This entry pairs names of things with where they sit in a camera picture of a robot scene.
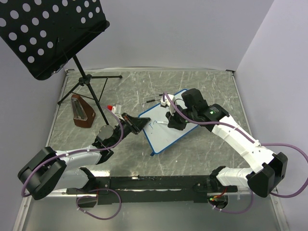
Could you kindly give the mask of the blue framed whiteboard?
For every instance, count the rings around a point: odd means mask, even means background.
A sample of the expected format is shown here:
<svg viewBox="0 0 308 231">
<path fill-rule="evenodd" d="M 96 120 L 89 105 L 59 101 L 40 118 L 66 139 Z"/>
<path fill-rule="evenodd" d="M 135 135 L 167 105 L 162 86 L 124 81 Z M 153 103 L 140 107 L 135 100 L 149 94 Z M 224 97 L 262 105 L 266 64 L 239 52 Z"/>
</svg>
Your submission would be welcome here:
<svg viewBox="0 0 308 231">
<path fill-rule="evenodd" d="M 157 121 L 168 122 L 166 112 L 169 112 L 169 109 L 161 107 L 158 103 L 139 114 L 139 117 L 149 117 L 151 119 L 143 129 L 152 149 L 150 156 L 161 153 L 197 127 L 196 124 L 189 123 L 183 131 L 180 131 L 168 128 L 167 124 L 158 124 Z"/>
</svg>

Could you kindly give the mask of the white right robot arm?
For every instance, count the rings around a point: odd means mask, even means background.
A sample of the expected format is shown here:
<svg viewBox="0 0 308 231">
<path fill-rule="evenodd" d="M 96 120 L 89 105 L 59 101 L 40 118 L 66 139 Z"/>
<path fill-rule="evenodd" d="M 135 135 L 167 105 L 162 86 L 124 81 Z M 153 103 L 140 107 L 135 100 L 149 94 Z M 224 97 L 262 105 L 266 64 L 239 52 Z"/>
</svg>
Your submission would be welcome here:
<svg viewBox="0 0 308 231">
<path fill-rule="evenodd" d="M 185 107 L 174 95 L 164 93 L 160 104 L 169 108 L 168 127 L 184 130 L 188 123 L 205 127 L 230 145 L 248 164 L 248 168 L 218 167 L 213 170 L 211 188 L 222 191 L 226 186 L 247 187 L 260 197 L 267 197 L 286 173 L 288 158 L 276 154 L 249 135 L 219 104 L 209 105 L 198 89 L 182 93 Z"/>
</svg>

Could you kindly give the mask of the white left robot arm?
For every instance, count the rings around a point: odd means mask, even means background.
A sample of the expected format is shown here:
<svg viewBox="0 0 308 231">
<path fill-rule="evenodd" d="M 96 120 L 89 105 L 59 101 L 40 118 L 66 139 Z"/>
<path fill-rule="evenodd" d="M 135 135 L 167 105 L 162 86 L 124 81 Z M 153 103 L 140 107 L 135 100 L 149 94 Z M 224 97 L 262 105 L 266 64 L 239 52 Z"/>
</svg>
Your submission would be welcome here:
<svg viewBox="0 0 308 231">
<path fill-rule="evenodd" d="M 94 143 L 81 149 L 55 151 L 42 148 L 17 174 L 22 182 L 22 197 L 40 200 L 54 190 L 77 188 L 90 193 L 95 188 L 95 177 L 86 168 L 106 162 L 113 148 L 129 134 L 139 134 L 151 121 L 149 117 L 133 117 L 123 113 L 115 117 L 117 126 L 102 126 Z"/>
</svg>

